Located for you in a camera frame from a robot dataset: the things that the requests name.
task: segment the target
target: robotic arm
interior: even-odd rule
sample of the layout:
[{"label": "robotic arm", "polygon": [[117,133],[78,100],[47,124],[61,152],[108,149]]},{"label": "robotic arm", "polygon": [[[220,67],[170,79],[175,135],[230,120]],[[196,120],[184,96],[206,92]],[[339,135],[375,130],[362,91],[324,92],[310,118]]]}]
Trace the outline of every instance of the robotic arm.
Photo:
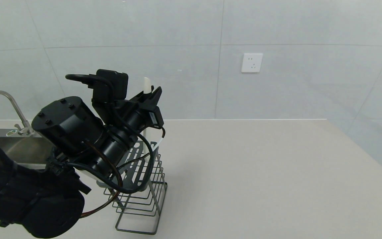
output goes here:
[{"label": "robotic arm", "polygon": [[[101,119],[75,96],[44,107],[32,122],[32,128],[54,145],[44,170],[17,165],[0,149],[1,227],[21,224],[35,237],[52,238],[109,204],[83,212],[85,200],[81,192],[88,194],[91,189],[80,181],[74,168],[88,171],[117,193],[138,192],[150,178],[155,155],[140,132],[146,127],[162,129],[164,122],[157,107],[161,88],[125,100],[125,73],[100,69],[95,75],[68,74],[66,78],[94,90],[92,106]],[[142,183],[126,189],[116,166],[138,139],[149,149],[149,166]],[[111,176],[117,177],[118,184],[112,182]]]}]

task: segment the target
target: metal wire rack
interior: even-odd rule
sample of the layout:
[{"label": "metal wire rack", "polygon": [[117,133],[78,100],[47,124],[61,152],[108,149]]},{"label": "metal wire rack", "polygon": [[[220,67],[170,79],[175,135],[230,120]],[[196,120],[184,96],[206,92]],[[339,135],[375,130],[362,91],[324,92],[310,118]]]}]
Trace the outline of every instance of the metal wire rack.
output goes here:
[{"label": "metal wire rack", "polygon": [[[129,154],[119,162],[119,165],[143,155],[144,146],[142,141],[138,141]],[[115,226],[116,230],[149,235],[157,233],[167,183],[164,179],[165,174],[158,149],[156,149],[155,155],[153,171],[144,190],[134,194],[120,194],[112,203],[112,207],[120,214]],[[144,160],[140,160],[121,168],[119,172],[123,178],[123,186],[126,188],[139,186],[147,166],[148,164]],[[105,183],[97,181],[97,184],[105,188],[104,195],[108,195],[109,198],[114,195],[115,191]]]}]

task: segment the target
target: beige countertop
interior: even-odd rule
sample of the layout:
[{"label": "beige countertop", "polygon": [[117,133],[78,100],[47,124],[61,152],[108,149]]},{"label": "beige countertop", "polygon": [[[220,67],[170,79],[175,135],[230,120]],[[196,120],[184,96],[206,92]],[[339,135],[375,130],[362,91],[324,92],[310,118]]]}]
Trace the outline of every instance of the beige countertop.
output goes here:
[{"label": "beige countertop", "polygon": [[[12,128],[14,121],[0,121]],[[326,120],[172,120],[155,236],[118,232],[107,207],[59,238],[382,238],[382,167]],[[106,200],[93,188],[85,209]],[[32,238],[19,225],[1,238]]]}]

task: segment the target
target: wall socket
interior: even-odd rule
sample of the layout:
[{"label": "wall socket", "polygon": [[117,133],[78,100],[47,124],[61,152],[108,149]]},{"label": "wall socket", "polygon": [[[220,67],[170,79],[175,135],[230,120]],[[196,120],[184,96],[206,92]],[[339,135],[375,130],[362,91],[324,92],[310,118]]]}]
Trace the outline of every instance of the wall socket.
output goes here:
[{"label": "wall socket", "polygon": [[243,57],[243,65],[241,66],[242,73],[257,73],[260,72],[262,65],[262,53],[245,53]]}]

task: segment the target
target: white tiled wall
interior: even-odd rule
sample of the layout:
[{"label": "white tiled wall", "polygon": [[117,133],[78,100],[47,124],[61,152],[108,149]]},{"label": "white tiled wall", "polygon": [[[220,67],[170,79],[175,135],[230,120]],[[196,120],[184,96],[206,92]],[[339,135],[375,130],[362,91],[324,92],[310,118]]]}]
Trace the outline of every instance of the white tiled wall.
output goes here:
[{"label": "white tiled wall", "polygon": [[[242,74],[243,53],[263,53]],[[107,68],[166,119],[328,118],[382,165],[382,1],[0,0],[0,89],[28,118]],[[14,119],[0,96],[0,119]]]}]

